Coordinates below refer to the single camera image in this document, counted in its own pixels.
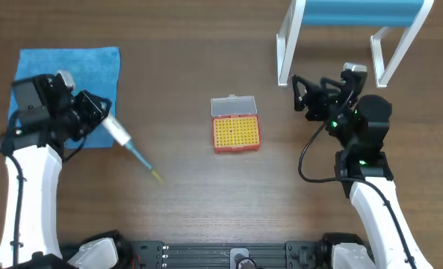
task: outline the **wooden tabletop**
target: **wooden tabletop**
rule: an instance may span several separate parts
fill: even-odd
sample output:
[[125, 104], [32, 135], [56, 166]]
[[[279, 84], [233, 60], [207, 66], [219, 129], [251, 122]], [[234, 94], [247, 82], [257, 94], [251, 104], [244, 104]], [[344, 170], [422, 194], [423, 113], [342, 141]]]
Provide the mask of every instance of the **wooden tabletop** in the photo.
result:
[[[117, 118], [166, 181], [159, 186], [117, 145], [83, 150], [59, 177], [61, 243], [109, 229], [167, 243], [281, 243], [324, 232], [366, 238], [339, 184], [313, 185], [297, 174], [300, 152], [320, 123], [295, 112], [292, 89], [276, 84], [275, 35], [288, 4], [0, 1], [0, 131], [20, 49], [119, 46]], [[371, 63], [375, 30], [303, 29], [292, 71], [319, 81], [339, 79], [345, 61], [368, 65], [364, 94], [393, 105], [384, 150], [401, 208], [427, 260], [443, 268], [443, 1], [384, 90], [375, 88]], [[395, 38], [382, 44], [386, 55]], [[255, 97], [258, 152], [214, 154], [210, 99], [229, 94]], [[340, 149], [321, 133], [305, 172], [332, 176]], [[6, 178], [0, 156], [0, 239]]]

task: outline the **pipette tip box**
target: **pipette tip box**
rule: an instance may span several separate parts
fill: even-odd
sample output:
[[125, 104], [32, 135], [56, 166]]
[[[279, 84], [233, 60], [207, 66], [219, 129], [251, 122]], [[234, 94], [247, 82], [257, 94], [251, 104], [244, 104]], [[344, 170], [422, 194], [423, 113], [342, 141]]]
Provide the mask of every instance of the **pipette tip box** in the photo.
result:
[[214, 152], [259, 150], [261, 132], [254, 96], [211, 100]]

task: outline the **wood grain surface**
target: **wood grain surface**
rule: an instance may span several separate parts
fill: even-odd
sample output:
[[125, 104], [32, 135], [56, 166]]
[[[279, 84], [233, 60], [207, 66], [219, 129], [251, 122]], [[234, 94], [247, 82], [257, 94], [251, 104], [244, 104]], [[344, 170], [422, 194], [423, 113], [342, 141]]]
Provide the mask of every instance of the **wood grain surface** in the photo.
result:
[[[22, 48], [119, 46], [117, 118], [165, 178], [160, 187], [124, 149], [86, 149], [63, 166], [61, 243], [119, 229], [133, 240], [284, 242], [355, 232], [359, 216], [338, 184], [297, 175], [319, 126], [294, 112], [276, 85], [274, 37], [289, 0], [0, 0], [0, 131]], [[339, 78], [345, 61], [367, 64], [364, 93], [393, 104], [385, 152], [407, 222], [424, 255], [443, 268], [443, 0], [388, 88], [375, 88], [370, 28], [303, 28], [293, 72]], [[392, 55], [398, 33], [386, 40]], [[254, 95], [259, 152], [215, 155], [210, 99]], [[312, 177], [333, 174], [341, 147], [322, 134], [306, 156]], [[0, 239], [7, 191], [0, 156]]]

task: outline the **blue towel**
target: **blue towel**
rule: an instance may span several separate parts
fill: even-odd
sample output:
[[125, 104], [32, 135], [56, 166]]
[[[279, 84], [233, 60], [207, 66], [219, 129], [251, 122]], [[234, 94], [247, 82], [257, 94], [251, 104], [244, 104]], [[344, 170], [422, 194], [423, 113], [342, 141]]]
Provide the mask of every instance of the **blue towel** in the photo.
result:
[[[75, 96], [82, 90], [111, 100], [111, 113], [115, 115], [117, 82], [120, 72], [120, 51], [116, 47], [100, 49], [22, 49], [15, 79], [41, 74], [56, 74], [66, 70], [75, 81]], [[9, 116], [16, 111], [17, 103], [10, 98]], [[76, 149], [79, 142], [68, 140], [67, 149]], [[112, 147], [114, 139], [103, 126], [98, 126], [88, 135], [86, 148]]]

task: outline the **open box lid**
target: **open box lid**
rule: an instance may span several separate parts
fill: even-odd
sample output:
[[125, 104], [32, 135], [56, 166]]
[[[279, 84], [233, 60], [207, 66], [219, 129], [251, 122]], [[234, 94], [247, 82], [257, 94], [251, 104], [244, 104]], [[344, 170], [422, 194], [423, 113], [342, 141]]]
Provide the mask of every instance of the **open box lid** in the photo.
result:
[[255, 115], [257, 113], [254, 96], [235, 96], [230, 94], [229, 97], [211, 99], [212, 117]]

